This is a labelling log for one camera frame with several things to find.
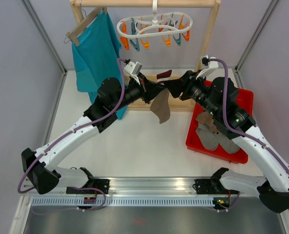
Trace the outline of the beige sock maroon striped cuff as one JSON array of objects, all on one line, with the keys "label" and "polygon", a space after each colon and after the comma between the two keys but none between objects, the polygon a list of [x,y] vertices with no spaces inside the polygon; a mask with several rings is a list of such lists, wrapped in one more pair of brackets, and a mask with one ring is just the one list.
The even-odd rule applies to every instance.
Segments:
[{"label": "beige sock maroon striped cuff", "polygon": [[[164,81],[170,80],[172,75],[172,70],[168,70],[166,72],[160,73],[156,75],[156,79],[158,83],[164,84]],[[165,123],[169,120],[171,111],[169,108],[169,101],[168,102],[152,102],[150,106],[150,110],[158,117],[159,123]]]}]

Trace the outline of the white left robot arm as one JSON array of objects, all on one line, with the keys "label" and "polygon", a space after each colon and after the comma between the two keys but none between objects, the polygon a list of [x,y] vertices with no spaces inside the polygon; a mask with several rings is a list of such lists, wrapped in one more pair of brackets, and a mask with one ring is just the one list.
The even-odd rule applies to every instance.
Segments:
[{"label": "white left robot arm", "polygon": [[116,78],[105,79],[94,103],[69,130],[47,145],[34,151],[27,148],[21,153],[23,170],[38,194],[46,194],[54,188],[73,187],[85,194],[94,189],[94,178],[86,168],[66,169],[59,164],[77,147],[117,120],[117,114],[110,112],[116,105],[122,109],[138,99],[149,103],[165,89],[161,79],[153,82],[141,74],[139,80],[131,79],[128,86],[121,86]]}]

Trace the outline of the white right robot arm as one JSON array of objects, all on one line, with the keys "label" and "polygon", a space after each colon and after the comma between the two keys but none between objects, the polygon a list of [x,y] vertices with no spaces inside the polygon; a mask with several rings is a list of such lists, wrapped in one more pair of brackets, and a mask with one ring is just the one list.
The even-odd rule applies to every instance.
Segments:
[{"label": "white right robot arm", "polygon": [[228,72],[205,84],[202,71],[187,71],[181,78],[164,82],[173,98],[192,99],[213,117],[223,135],[245,151],[263,173],[262,178],[220,168],[212,175],[211,188],[233,190],[260,199],[271,211],[289,210],[289,164],[264,138],[253,117],[237,102],[238,89]]}]

